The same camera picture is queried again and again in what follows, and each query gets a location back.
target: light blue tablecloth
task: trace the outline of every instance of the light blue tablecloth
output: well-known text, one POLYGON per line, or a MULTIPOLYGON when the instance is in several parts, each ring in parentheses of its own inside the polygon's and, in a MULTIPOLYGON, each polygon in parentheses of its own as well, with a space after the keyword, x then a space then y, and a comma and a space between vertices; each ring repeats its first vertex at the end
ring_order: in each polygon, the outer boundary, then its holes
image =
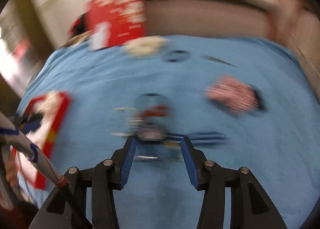
MULTIPOLYGON (((202 149, 206 157, 222 167, 249 167, 288 228, 297 229, 320 196, 320 108, 293 54, 259 39, 167 38, 168 45, 151 59, 132 59, 121 47, 90 52, 86 42, 61 48, 49 57, 18 111, 51 90, 72 95, 51 158, 64 173, 72 166, 94 167, 122 147, 125 138, 111 135, 125 125, 115 121, 115 108, 131 107, 145 92, 161 93, 173 108, 171 132, 225 133, 226 143, 202 149), (165 53, 176 49, 189 51, 190 59, 163 61, 165 53), (204 90, 224 74, 257 88, 266 111, 234 116, 210 103, 204 90)), ((41 205, 51 189, 47 183, 45 191, 30 191, 41 205)), ((122 229, 191 229, 196 228, 203 192, 192 187, 182 161, 134 162, 127 185, 114 195, 122 229)), ((228 228, 229 204, 226 214, 228 228)))

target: metal pivot screw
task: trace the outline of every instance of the metal pivot screw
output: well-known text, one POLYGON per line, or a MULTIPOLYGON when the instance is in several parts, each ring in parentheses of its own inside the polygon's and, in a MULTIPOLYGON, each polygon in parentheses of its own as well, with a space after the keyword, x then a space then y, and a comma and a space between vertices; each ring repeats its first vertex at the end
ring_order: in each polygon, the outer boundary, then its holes
POLYGON ((204 163, 208 167, 212 167, 214 165, 214 161, 212 161, 212 160, 206 160, 204 163))
POLYGON ((240 168, 240 171, 241 171, 243 174, 248 174, 250 170, 249 170, 247 167, 241 167, 241 168, 240 168))
POLYGON ((72 168, 70 168, 70 169, 68 170, 68 172, 69 172, 70 174, 74 174, 74 173, 77 172, 77 168, 76 168, 76 167, 72 167, 72 168))
POLYGON ((105 166, 110 166, 112 163, 113 163, 112 160, 106 159, 106 160, 103 162, 103 165, 105 165, 105 166))

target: pink sponge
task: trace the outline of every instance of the pink sponge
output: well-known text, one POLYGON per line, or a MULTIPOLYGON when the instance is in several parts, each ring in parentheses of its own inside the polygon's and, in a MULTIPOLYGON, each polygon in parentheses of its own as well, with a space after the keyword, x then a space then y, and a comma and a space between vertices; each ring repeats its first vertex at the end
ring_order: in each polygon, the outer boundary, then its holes
POLYGON ((207 88, 205 94, 207 98, 225 104, 237 115, 259 107, 255 91, 232 76, 223 76, 207 88))

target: red cereal box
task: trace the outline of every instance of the red cereal box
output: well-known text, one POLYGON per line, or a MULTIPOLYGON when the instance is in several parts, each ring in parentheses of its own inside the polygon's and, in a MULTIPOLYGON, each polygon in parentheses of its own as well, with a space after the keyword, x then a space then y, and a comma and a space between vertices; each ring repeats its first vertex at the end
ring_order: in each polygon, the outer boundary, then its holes
POLYGON ((92 0, 87 6, 91 50, 122 45, 145 35, 144 0, 92 0))
MULTIPOLYGON (((67 113, 68 106, 71 102, 70 95, 64 92, 52 92, 47 95, 35 97, 30 100, 25 114, 37 112, 39 104, 46 101, 48 97, 56 97, 55 111, 51 118, 44 118, 41 127, 35 132, 30 132, 26 135, 40 150, 47 156, 51 157, 52 149, 56 140, 56 135, 59 132, 64 116, 67 113)), ((15 148, 12 149, 15 155, 16 165, 18 171, 34 188, 45 189, 46 178, 31 164, 31 162, 21 152, 17 152, 15 148)))

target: red box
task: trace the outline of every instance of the red box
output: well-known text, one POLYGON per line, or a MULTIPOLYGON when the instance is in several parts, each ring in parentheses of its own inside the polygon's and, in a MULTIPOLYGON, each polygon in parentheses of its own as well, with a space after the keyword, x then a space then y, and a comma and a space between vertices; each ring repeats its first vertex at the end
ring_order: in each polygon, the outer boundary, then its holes
POLYGON ((144 0, 92 0, 87 7, 85 21, 92 31, 91 50, 145 36, 144 0))

